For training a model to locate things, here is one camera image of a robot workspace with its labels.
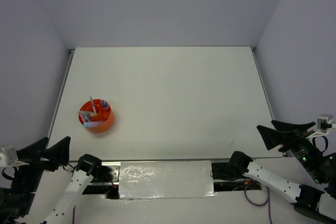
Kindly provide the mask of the pink purple highlighter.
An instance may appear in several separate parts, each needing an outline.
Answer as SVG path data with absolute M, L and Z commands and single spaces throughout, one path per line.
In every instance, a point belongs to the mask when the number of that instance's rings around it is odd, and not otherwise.
M 105 121 L 91 121 L 91 122 L 84 122 L 83 126 L 85 128 L 94 128 L 94 127 L 101 126 L 104 123 L 105 123 Z

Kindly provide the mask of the clear blue pen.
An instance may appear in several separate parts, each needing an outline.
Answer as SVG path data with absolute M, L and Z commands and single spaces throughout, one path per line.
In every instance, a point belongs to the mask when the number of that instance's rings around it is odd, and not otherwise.
M 90 102 L 91 102 L 91 106 L 92 106 L 94 114 L 97 114 L 96 106 L 95 106 L 92 96 L 90 96 Z

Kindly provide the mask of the clear spray bottle blue cap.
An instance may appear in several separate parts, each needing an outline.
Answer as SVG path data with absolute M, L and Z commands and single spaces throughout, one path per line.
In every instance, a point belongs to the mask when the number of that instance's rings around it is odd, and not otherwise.
M 100 103 L 101 103 L 101 107 L 104 111 L 109 111 L 110 106 L 109 106 L 108 102 L 106 102 L 105 100 L 100 100 Z

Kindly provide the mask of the pink plastic case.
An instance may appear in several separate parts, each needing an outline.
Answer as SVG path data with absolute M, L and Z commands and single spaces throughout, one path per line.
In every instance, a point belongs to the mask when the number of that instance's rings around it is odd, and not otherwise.
M 78 113 L 78 115 L 79 115 L 79 118 L 80 118 L 80 120 L 81 120 L 82 123 L 87 122 L 87 120 L 86 120 L 86 115 L 85 115 L 85 114 Z

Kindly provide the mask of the blue capped highlighter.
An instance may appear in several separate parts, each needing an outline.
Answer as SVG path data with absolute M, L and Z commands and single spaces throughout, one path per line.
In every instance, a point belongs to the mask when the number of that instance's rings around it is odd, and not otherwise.
M 83 117 L 85 118 L 85 120 L 86 120 L 87 122 L 90 122 L 90 121 L 91 121 L 90 116 L 89 116 L 89 114 L 88 114 L 87 112 L 82 112 L 81 114 L 83 115 Z

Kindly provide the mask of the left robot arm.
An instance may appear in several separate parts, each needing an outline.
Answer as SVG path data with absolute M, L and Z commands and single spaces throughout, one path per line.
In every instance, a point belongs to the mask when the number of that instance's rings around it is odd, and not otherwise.
M 18 218 L 28 215 L 43 172 L 68 166 L 70 141 L 66 136 L 48 147 L 49 138 L 44 137 L 20 150 L 12 145 L 1 147 L 1 175 L 11 182 L 9 188 L 1 188 L 1 223 L 17 223 Z M 64 194 L 43 223 L 64 223 L 86 187 L 102 174 L 101 159 L 81 156 Z

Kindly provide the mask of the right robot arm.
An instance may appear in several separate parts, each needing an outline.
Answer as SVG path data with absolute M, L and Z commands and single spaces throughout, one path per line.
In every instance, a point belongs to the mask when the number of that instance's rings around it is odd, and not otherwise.
M 267 150 L 278 147 L 281 153 L 291 151 L 313 181 L 327 184 L 324 190 L 297 184 L 263 168 L 240 151 L 233 152 L 228 171 L 233 177 L 246 176 L 281 195 L 294 210 L 320 223 L 335 223 L 335 153 L 325 155 L 316 139 L 329 144 L 327 135 L 335 130 L 331 115 L 319 116 L 316 122 L 292 124 L 273 120 L 273 128 L 257 126 Z

